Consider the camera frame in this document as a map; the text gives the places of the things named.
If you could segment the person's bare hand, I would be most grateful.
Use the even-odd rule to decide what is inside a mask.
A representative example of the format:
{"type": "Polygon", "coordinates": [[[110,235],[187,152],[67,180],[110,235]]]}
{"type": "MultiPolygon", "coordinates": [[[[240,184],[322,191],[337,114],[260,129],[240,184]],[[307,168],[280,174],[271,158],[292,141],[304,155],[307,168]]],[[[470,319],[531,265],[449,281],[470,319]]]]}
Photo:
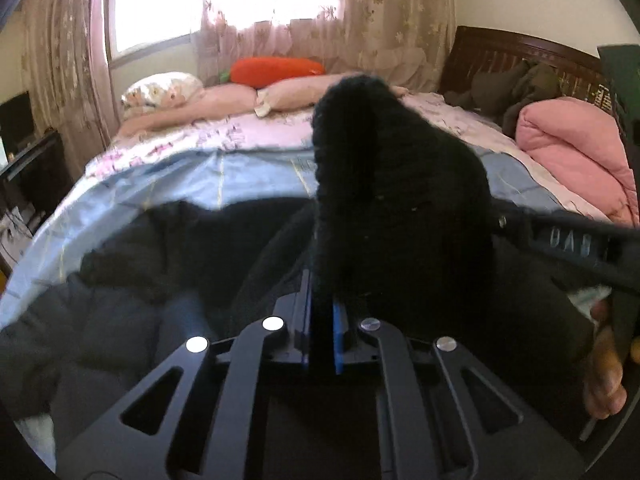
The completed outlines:
{"type": "Polygon", "coordinates": [[[611,323],[608,322],[608,304],[599,301],[590,310],[597,324],[593,347],[587,360],[584,380],[584,403],[587,413],[602,420],[618,414],[627,400],[622,385],[623,363],[616,350],[611,323]]]}

